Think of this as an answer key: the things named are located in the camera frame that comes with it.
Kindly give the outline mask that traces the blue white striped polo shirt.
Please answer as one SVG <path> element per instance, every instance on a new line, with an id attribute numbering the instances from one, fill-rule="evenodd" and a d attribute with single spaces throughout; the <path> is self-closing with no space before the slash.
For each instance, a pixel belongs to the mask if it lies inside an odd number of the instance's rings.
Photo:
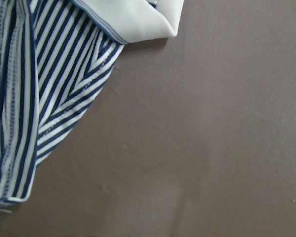
<path id="1" fill-rule="evenodd" d="M 176 36 L 181 0 L 0 0 L 0 211 L 99 94 L 124 46 Z"/>

